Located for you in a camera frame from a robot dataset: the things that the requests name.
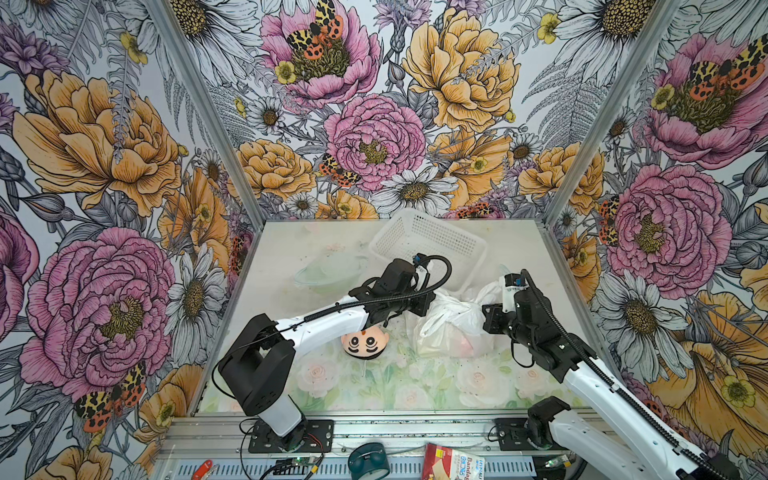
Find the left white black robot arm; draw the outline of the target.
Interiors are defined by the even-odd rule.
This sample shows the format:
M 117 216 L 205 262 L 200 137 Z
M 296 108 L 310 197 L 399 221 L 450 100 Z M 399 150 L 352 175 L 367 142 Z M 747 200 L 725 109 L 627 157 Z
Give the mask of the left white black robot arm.
M 452 274 L 440 255 L 396 258 L 330 306 L 275 321 L 252 317 L 216 364 L 215 387 L 237 401 L 245 415 L 258 418 L 282 440 L 303 438 L 305 415 L 286 392 L 295 360 L 347 334 L 385 324 L 402 313 L 425 316 L 436 291 Z

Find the red handled tool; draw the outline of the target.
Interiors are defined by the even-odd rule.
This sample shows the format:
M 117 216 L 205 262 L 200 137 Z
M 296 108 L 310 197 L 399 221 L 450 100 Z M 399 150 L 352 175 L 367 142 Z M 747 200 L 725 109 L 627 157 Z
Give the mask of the red handled tool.
M 193 472 L 191 480 L 207 480 L 214 468 L 214 462 L 209 459 L 201 463 L 197 469 Z

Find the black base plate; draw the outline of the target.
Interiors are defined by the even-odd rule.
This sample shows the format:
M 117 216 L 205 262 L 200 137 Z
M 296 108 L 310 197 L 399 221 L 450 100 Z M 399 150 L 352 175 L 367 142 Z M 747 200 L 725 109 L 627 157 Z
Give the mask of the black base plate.
M 248 434 L 251 454 L 329 453 L 335 422 L 304 419 L 286 436 L 277 435 L 264 421 L 257 419 Z
M 553 437 L 548 422 L 523 418 L 496 418 L 494 434 L 501 451 L 566 451 Z

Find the white plastic mesh basket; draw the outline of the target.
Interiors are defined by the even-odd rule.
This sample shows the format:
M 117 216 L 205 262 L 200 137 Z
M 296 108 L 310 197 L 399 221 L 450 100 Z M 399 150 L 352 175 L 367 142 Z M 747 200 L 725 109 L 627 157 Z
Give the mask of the white plastic mesh basket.
M 411 260 L 416 254 L 446 257 L 452 274 L 443 288 L 454 295 L 463 294 L 470 286 L 488 250 L 485 240 L 453 221 L 410 208 L 397 212 L 373 237 L 369 248 L 385 262 Z

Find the teal tape roll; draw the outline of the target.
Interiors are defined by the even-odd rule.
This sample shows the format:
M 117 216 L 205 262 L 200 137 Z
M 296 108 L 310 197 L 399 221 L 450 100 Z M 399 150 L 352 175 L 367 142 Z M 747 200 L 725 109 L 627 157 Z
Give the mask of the teal tape roll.
M 381 480 L 390 474 L 388 456 L 380 442 L 366 443 L 352 451 L 347 467 L 352 480 Z

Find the pink plush doll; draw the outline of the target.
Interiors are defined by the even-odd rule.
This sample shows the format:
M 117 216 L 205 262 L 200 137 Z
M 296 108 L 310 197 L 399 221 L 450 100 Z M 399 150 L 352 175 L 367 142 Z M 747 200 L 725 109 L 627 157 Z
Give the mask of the pink plush doll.
M 376 359 L 385 351 L 389 341 L 389 333 L 378 326 L 341 337 L 343 351 L 359 360 Z

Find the green circuit board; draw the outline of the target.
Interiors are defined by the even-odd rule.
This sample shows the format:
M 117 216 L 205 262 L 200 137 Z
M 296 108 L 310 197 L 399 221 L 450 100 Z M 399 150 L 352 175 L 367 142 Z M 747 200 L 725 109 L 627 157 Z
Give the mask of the green circuit board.
M 290 459 L 278 460 L 275 463 L 276 471 L 288 471 L 291 469 L 311 469 L 319 466 L 323 461 L 322 456 L 295 457 Z

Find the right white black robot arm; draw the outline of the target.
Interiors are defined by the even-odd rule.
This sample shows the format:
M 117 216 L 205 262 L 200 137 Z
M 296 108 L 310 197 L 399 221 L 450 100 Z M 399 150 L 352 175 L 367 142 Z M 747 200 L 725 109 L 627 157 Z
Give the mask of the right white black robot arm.
M 534 365 L 576 393 L 611 428 L 591 427 L 564 400 L 550 396 L 521 426 L 498 427 L 499 442 L 567 449 L 609 479 L 737 479 L 728 455 L 710 456 L 638 400 L 579 336 L 554 316 L 527 270 L 498 281 L 502 300 L 483 306 L 484 330 L 526 348 Z

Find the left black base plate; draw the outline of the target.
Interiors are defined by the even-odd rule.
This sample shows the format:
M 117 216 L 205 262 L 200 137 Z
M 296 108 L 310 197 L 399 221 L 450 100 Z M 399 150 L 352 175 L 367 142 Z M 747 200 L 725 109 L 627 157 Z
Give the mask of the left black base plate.
M 335 422 L 304 419 L 286 436 L 277 435 L 264 421 L 257 419 L 248 434 L 251 454 L 329 453 Z

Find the white plastic bag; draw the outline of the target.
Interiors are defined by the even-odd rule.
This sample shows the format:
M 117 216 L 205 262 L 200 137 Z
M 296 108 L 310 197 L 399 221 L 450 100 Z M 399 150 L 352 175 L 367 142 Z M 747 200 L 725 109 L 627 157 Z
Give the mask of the white plastic bag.
M 416 354 L 424 358 L 476 358 L 509 348 L 511 341 L 483 329 L 484 305 L 498 303 L 501 288 L 491 282 L 478 291 L 469 289 L 463 297 L 438 290 L 427 314 L 404 314 L 407 338 Z

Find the aluminium front rail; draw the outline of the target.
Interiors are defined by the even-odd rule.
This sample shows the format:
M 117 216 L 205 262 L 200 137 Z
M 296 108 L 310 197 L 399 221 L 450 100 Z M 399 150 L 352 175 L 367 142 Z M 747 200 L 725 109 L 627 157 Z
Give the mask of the aluminium front rail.
M 419 453 L 428 443 L 466 451 L 502 455 L 493 427 L 498 418 L 522 419 L 522 410 L 445 412 L 317 412 L 309 420 L 332 420 L 332 454 L 339 456 L 368 442 L 379 441 L 389 452 Z M 204 415 L 173 422 L 160 447 L 161 459 L 246 458 L 244 438 L 253 421 L 233 415 Z

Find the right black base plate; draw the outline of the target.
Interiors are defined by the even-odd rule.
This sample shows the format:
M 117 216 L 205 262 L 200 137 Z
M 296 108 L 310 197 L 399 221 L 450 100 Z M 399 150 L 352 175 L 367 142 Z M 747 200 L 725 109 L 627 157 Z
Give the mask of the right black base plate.
M 523 418 L 496 418 L 494 434 L 501 451 L 566 451 L 553 437 L 548 422 Z

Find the red white bandage box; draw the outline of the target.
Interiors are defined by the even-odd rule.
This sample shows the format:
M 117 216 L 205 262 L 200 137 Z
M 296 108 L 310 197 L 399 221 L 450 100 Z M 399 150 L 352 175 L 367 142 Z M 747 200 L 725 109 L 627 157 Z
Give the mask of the red white bandage box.
M 485 459 L 456 448 L 426 446 L 422 480 L 484 480 Z

